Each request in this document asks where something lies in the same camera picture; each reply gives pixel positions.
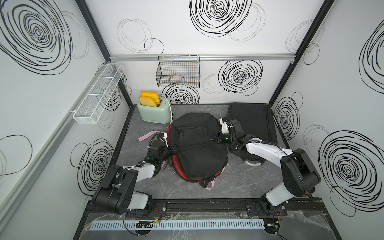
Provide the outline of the large black backpack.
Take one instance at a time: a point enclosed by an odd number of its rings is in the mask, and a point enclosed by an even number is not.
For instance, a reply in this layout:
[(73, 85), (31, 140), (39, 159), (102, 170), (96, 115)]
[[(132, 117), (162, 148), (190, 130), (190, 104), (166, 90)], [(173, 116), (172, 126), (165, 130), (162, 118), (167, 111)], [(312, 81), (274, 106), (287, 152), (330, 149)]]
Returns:
[(246, 135), (278, 143), (274, 117), (267, 104), (231, 103), (228, 114), (232, 120), (240, 122)]

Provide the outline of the red and black backpack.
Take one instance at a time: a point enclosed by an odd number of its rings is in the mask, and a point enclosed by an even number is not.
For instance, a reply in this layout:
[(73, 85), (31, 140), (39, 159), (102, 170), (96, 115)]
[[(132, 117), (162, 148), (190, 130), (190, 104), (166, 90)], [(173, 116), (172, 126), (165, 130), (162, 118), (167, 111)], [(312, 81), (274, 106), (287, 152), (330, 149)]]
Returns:
[(187, 113), (169, 124), (165, 132), (174, 155), (167, 161), (180, 178), (213, 188), (228, 163), (227, 145), (214, 142), (220, 130), (219, 121), (209, 113)]

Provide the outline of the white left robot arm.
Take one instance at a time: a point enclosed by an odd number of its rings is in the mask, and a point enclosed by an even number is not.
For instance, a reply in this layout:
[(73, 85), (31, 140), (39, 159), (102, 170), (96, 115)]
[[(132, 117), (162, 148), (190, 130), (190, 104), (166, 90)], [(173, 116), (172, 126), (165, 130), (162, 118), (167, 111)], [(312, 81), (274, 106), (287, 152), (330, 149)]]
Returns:
[(155, 131), (145, 158), (133, 166), (112, 165), (93, 195), (95, 207), (123, 215), (128, 211), (153, 212), (153, 197), (137, 192), (136, 183), (158, 175), (167, 166), (174, 151), (169, 146), (168, 134)]

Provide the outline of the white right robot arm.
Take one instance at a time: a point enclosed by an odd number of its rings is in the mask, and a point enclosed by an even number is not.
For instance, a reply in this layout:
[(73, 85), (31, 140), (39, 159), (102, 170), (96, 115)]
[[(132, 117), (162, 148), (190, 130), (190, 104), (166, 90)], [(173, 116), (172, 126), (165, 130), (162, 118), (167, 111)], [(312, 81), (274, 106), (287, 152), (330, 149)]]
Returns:
[(309, 155), (302, 149), (283, 149), (277, 144), (246, 135), (239, 121), (227, 114), (219, 120), (222, 130), (217, 142), (228, 144), (235, 155), (248, 153), (279, 167), (283, 180), (261, 197), (259, 206), (265, 215), (273, 214), (284, 202), (310, 194), (321, 177)]

